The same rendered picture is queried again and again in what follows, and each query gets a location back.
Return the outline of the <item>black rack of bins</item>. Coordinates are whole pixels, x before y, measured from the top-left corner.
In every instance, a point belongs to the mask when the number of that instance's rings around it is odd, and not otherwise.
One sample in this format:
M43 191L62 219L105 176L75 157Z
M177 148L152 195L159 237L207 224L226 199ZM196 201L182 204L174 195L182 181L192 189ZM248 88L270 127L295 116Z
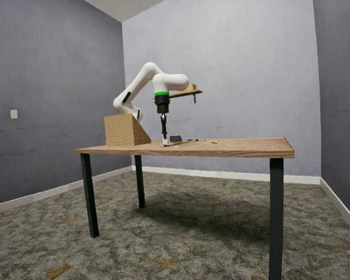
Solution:
M181 136L170 136L170 142L182 142Z

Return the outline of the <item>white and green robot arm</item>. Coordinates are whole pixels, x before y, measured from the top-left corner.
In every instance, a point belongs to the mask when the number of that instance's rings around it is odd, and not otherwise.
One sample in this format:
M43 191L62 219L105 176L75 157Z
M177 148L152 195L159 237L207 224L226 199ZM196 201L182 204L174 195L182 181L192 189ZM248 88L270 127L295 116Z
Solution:
M155 92L155 105L170 104L169 91L184 91L189 80L185 75L164 74L154 63L148 62L141 69L134 81L114 100L114 108L121 114L132 113L140 122L143 112L131 104L134 97L149 82L152 81Z

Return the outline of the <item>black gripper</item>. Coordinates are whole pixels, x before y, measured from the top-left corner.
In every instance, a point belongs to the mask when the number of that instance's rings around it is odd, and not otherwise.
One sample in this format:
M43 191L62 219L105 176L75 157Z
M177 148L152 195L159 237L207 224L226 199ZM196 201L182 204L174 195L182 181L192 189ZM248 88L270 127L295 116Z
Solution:
M167 131L166 131L166 115L165 113L169 112L169 105L168 104L158 104L157 105L157 113L161 114L160 116L161 123L162 123L162 135L163 135L163 144L167 144Z

